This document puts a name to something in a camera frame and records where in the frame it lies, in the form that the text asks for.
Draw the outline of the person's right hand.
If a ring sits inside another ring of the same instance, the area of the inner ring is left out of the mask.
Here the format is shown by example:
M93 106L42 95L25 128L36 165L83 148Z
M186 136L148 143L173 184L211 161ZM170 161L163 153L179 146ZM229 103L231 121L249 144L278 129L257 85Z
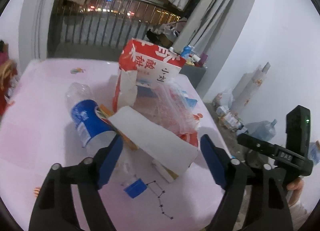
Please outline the person's right hand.
M300 177L298 177L286 186L286 189L292 192L291 197L288 200L289 207L293 206L299 201L303 187L304 181Z

